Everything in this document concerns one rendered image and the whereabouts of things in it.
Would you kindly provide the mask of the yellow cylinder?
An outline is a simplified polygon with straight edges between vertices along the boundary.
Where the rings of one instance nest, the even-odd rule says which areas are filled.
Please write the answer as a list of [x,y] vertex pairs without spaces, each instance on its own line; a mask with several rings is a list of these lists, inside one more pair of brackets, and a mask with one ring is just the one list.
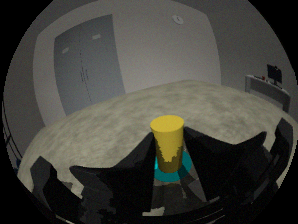
[[184,120],[180,116],[165,115],[152,121],[158,168],[174,173],[182,165],[184,155]]

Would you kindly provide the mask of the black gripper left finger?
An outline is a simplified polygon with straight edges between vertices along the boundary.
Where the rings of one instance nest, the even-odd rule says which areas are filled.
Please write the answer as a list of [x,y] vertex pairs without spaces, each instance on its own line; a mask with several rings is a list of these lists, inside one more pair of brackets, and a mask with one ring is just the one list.
[[154,164],[156,164],[156,145],[154,145],[154,133],[150,132],[114,167],[85,168],[72,165],[69,172],[82,185],[104,192],[122,194],[144,212],[152,212]]

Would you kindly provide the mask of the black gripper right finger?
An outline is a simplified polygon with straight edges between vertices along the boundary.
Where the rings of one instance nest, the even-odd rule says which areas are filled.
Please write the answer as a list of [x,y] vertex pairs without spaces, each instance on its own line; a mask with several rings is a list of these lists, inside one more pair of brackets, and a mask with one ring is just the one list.
[[259,132],[250,140],[237,145],[225,143],[200,131],[184,128],[186,151],[192,156],[206,201],[220,196],[218,192],[237,171],[238,165],[265,143],[267,132]]

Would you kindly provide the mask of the cyan circle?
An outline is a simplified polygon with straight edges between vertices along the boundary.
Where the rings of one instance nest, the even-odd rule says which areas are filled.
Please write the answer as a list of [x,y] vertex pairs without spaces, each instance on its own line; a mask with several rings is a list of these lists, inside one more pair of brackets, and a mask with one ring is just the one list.
[[158,181],[162,181],[162,183],[164,183],[164,181],[166,181],[166,183],[172,183],[172,181],[184,179],[184,177],[188,175],[190,168],[192,168],[192,160],[190,160],[188,153],[184,152],[184,155],[182,155],[182,165],[180,169],[174,173],[164,173],[160,171],[156,159],[156,164],[154,164],[154,177],[156,177]]

